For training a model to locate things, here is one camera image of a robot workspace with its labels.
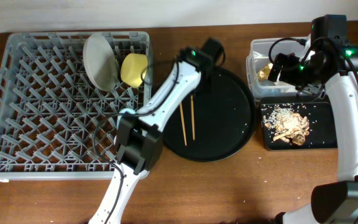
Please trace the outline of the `gold foil wrapper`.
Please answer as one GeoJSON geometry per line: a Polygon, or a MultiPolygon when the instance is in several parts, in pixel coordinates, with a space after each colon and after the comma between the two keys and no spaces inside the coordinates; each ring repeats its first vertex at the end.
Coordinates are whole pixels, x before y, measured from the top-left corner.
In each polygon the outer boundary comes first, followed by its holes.
{"type": "Polygon", "coordinates": [[[270,75],[270,71],[273,67],[272,63],[269,63],[268,65],[264,66],[263,68],[261,68],[258,72],[257,72],[257,79],[258,81],[264,81],[267,80],[269,75],[270,75]]]}

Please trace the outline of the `food scraps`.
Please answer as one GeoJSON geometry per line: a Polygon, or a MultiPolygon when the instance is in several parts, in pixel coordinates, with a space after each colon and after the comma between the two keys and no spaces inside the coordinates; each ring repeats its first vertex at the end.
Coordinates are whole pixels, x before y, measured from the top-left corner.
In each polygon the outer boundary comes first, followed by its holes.
{"type": "Polygon", "coordinates": [[[282,141],[302,146],[310,134],[308,117],[291,108],[275,108],[270,114],[262,116],[262,122],[268,129],[272,142],[282,141]]]}

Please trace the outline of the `wooden chopstick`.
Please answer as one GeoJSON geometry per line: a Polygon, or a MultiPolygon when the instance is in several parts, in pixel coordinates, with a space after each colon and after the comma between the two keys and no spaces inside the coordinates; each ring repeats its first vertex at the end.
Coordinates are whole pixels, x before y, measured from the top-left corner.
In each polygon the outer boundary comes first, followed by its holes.
{"type": "Polygon", "coordinates": [[[190,105],[191,105],[191,130],[192,130],[192,139],[195,141],[195,110],[194,110],[194,95],[190,96],[190,105]]]}
{"type": "Polygon", "coordinates": [[[182,102],[179,104],[179,108],[180,108],[180,118],[181,118],[181,127],[182,127],[182,132],[183,132],[184,145],[187,146],[185,119],[184,119],[184,114],[183,114],[182,102]]]}

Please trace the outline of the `yellow bowl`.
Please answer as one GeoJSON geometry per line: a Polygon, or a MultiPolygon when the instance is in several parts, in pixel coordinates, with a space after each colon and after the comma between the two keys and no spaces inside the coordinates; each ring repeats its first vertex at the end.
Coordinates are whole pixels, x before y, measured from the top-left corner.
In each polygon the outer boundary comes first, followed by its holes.
{"type": "Polygon", "coordinates": [[[121,65],[121,80],[130,87],[140,87],[146,76],[148,65],[148,58],[144,54],[127,55],[121,65]]]}

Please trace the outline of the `grey plate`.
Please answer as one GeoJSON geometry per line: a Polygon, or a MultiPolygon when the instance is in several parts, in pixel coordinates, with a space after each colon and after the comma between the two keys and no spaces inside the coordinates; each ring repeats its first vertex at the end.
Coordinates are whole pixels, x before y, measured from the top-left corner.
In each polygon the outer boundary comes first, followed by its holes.
{"type": "Polygon", "coordinates": [[[91,83],[111,91],[117,83],[118,65],[109,42],[101,34],[90,35],[83,47],[83,65],[91,83]]]}

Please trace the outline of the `white napkin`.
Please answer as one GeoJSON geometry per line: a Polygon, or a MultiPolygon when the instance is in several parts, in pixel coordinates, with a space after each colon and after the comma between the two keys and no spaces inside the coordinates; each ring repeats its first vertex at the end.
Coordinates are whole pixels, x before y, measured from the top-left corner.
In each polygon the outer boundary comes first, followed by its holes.
{"type": "Polygon", "coordinates": [[[272,82],[270,80],[262,80],[260,82],[262,86],[276,86],[277,84],[275,82],[272,82]]]}

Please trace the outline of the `blue cup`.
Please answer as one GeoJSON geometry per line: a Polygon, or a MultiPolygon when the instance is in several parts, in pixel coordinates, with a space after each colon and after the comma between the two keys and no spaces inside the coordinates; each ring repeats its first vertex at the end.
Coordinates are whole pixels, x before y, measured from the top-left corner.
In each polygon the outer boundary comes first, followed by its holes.
{"type": "Polygon", "coordinates": [[[132,108],[124,108],[119,111],[120,116],[127,116],[127,115],[130,116],[130,115],[135,115],[135,114],[136,114],[136,112],[132,108]]]}

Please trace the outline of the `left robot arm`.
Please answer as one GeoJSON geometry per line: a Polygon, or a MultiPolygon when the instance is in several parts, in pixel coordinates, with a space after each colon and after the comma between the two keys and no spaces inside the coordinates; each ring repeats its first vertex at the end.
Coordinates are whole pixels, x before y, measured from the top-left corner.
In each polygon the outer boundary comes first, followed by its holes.
{"type": "Polygon", "coordinates": [[[139,180],[148,176],[160,159],[163,130],[184,98],[208,79],[224,48],[209,38],[201,48],[187,47],[172,60],[173,68],[149,102],[136,112],[116,113],[100,121],[96,129],[117,118],[114,172],[108,189],[90,223],[120,223],[124,209],[139,180]]]}

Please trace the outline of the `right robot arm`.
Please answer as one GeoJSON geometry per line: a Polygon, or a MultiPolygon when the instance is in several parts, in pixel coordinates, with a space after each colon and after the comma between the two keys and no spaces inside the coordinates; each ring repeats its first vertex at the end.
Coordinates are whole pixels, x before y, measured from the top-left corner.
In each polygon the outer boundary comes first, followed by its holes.
{"type": "Polygon", "coordinates": [[[336,128],[337,182],[313,189],[311,202],[282,212],[276,223],[358,223],[358,45],[347,39],[344,15],[313,19],[308,39],[300,39],[301,57],[270,56],[271,81],[281,80],[298,91],[319,85],[328,96],[336,128]]]}

